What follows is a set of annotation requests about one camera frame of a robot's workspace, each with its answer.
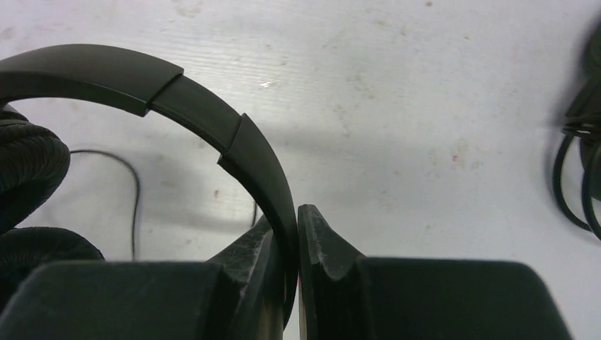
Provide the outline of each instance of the black plastic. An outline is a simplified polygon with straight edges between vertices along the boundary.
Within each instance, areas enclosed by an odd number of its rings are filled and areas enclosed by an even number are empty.
[[[118,47],[45,47],[0,61],[0,101],[73,98],[144,116],[148,103],[183,72],[170,62]]]
[[[371,259],[298,209],[301,339],[570,339],[520,263]]]
[[[163,60],[117,47],[62,45],[0,61],[0,103],[37,97],[81,99],[143,116],[154,110],[188,128],[221,154],[219,164],[265,212],[286,266],[284,324],[298,277],[292,196],[269,143],[246,115]]]
[[[55,263],[0,317],[2,340],[281,340],[283,261],[265,218],[205,263]]]

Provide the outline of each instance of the black headphones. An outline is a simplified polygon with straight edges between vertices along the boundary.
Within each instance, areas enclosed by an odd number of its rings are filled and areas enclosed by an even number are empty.
[[[156,111],[216,148],[218,164],[261,207],[284,255],[286,325],[296,293],[298,234],[288,181],[273,149],[246,114],[185,77],[181,67],[100,45],[46,47],[0,61],[0,292],[8,292],[0,303],[40,264],[103,259],[74,232],[14,229],[52,195],[69,168],[67,146],[8,105],[40,97],[91,101],[140,117]]]

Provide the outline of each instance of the ear cushion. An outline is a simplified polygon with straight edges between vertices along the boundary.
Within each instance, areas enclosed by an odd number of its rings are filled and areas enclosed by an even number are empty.
[[[69,148],[50,130],[26,121],[0,126],[0,235],[55,192],[67,175],[69,162]]]
[[[29,273],[43,264],[104,260],[88,240],[62,228],[13,229],[0,237],[0,312]]]

